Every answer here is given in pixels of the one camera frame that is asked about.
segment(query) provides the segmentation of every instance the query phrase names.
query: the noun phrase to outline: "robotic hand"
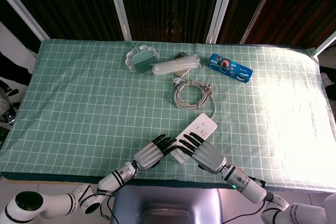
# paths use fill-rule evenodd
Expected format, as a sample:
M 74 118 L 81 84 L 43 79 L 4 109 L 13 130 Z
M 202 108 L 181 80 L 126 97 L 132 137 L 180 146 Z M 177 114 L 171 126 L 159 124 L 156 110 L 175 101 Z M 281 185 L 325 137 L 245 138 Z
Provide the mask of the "robotic hand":
M 126 162 L 98 183 L 97 194 L 90 185 L 76 187 L 72 192 L 48 196 L 35 191 L 24 191 L 15 196 L 0 213 L 0 224 L 32 223 L 37 215 L 45 219 L 73 213 L 79 206 L 90 214 L 114 191 L 135 177 L 137 170 L 147 170 L 177 146 L 176 140 L 162 134 L 134 155 L 132 162 Z
M 185 140 L 179 140 L 183 144 L 179 149 L 194 159 L 200 168 L 212 174 L 221 173 L 228 184 L 251 202 L 268 202 L 261 213 L 265 224 L 336 224 L 336 194 L 325 200 L 325 208 L 289 205 L 280 196 L 262 188 L 238 167 L 227 165 L 226 157 L 209 142 L 192 132 L 183 136 Z

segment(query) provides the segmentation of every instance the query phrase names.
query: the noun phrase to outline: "white cable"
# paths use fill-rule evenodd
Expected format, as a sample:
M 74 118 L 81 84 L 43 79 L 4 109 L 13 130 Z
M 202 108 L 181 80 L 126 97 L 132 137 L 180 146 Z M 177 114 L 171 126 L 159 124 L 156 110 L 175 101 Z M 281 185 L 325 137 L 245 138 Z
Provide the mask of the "white cable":
M 202 107 L 207 102 L 208 98 L 211 98 L 213 105 L 214 105 L 214 113 L 211 116 L 211 119 L 213 120 L 215 113 L 216 113 L 216 103 L 215 103 L 214 98 L 212 97 L 211 85 L 209 83 L 202 84 L 199 81 L 184 81 L 179 77 L 175 78 L 173 81 L 177 85 L 175 95 L 174 95 L 174 102 L 175 102 L 176 107 L 178 107 L 179 109 L 183 109 L 183 110 L 198 110 L 200 107 Z M 198 103 L 189 104 L 183 101 L 183 99 L 181 98 L 181 91 L 188 86 L 195 86 L 201 89 L 202 98 L 199 100 Z

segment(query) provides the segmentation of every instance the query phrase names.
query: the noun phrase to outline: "white grid pattern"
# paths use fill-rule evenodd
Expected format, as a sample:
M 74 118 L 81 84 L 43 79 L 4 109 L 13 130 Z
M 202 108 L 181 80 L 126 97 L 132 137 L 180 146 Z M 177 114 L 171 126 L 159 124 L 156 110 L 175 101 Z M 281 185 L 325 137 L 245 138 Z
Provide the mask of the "white grid pattern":
M 310 59 L 314 50 L 164 42 L 140 44 L 155 47 L 162 60 L 173 58 L 181 51 L 197 53 L 204 59 L 203 66 L 191 71 L 186 78 L 212 84 L 219 110 L 214 118 L 218 128 L 208 140 L 223 151 L 230 163 L 242 167 L 248 175 L 264 179 L 269 186 L 336 188 L 333 181 L 321 180 L 317 165 L 310 164 L 316 175 L 314 179 L 301 174 L 296 176 L 292 171 L 288 162 L 293 158 L 284 159 L 288 152 L 281 152 L 287 137 L 283 132 L 288 129 L 274 117 L 274 111 L 280 119 L 289 120 L 292 115 L 288 112 L 298 117 L 307 111 L 296 111 L 295 102 L 283 111 L 277 110 L 283 104 L 268 100 L 271 92 L 277 91 L 272 85 L 287 87 L 288 95 L 293 95 L 295 101 L 301 100 L 301 106 L 308 109 L 313 122 L 299 126 L 298 131 L 306 136 L 303 129 L 312 126 L 314 134 L 310 143 L 315 140 L 330 146 L 331 137 L 334 141 L 335 124 L 318 65 Z M 212 114 L 211 103 L 198 111 L 177 109 L 173 104 L 175 88 L 171 75 L 155 77 L 128 71 L 124 59 L 130 48 L 131 43 L 125 41 L 43 41 L 17 122 L 0 150 L 0 169 L 17 173 L 105 176 L 131 160 L 134 153 L 160 133 L 175 137 L 200 113 Z M 244 84 L 207 68 L 204 65 L 212 53 L 252 68 L 252 79 Z M 192 89 L 184 92 L 190 102 L 199 95 Z M 302 93 L 309 92 L 316 95 L 316 100 L 305 99 Z M 314 102 L 321 112 L 307 106 Z M 323 126 L 321 119 L 331 127 Z M 177 164 L 169 157 L 162 159 L 156 168 L 139 172 L 137 177 L 223 182 L 220 177 L 198 169 L 192 159 Z

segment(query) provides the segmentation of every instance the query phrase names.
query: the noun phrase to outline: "white power strip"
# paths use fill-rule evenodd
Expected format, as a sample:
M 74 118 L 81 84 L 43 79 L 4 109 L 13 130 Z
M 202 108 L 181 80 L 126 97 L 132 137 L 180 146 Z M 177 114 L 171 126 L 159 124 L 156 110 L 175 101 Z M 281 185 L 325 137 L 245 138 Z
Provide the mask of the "white power strip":
M 177 141 L 174 143 L 174 145 L 184 146 L 179 142 L 179 140 L 186 140 L 183 135 L 188 135 L 190 132 L 194 132 L 201 138 L 206 140 L 215 131 L 215 129 L 217 129 L 217 124 L 212 121 L 206 114 L 202 113 L 176 137 Z M 178 161 L 179 163 L 184 163 L 190 158 L 187 154 L 184 154 L 179 149 L 173 150 L 170 153 L 170 156 L 172 159 Z

